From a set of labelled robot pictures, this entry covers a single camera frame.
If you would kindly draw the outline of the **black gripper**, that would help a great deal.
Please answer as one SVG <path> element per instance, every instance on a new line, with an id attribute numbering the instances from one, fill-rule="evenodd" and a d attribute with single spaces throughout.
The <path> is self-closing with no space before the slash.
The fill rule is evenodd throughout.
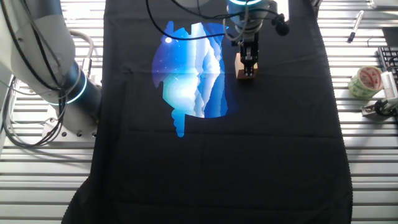
<path id="1" fill-rule="evenodd" d="M 254 66 L 258 62 L 258 44 L 252 42 L 254 42 L 255 35 L 259 33 L 262 23 L 262 21 L 249 21 L 245 29 L 243 29 L 243 23 L 234 25 L 239 34 L 243 33 L 234 43 L 240 45 L 240 58 L 244 65 L 244 75 L 246 77 L 254 76 Z"/>

